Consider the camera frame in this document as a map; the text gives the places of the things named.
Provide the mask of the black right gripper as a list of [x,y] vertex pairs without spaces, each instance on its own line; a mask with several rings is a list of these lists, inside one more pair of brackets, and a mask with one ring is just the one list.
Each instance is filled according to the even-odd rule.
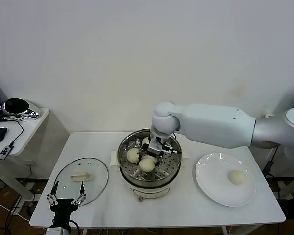
[[169,154],[168,146],[161,145],[160,143],[143,144],[140,139],[136,139],[134,148],[137,152],[137,163],[142,159],[142,156],[149,155],[156,158],[155,168],[158,168],[163,163],[163,156]]

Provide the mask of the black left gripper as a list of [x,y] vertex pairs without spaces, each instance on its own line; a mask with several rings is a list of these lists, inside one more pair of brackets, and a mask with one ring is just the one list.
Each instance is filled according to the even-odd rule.
[[78,210],[78,206],[80,206],[86,200],[84,181],[81,182],[80,193],[76,199],[57,200],[56,191],[58,184],[59,181],[56,181],[51,189],[50,194],[47,194],[50,210],[54,213],[51,227],[69,227],[71,213]]

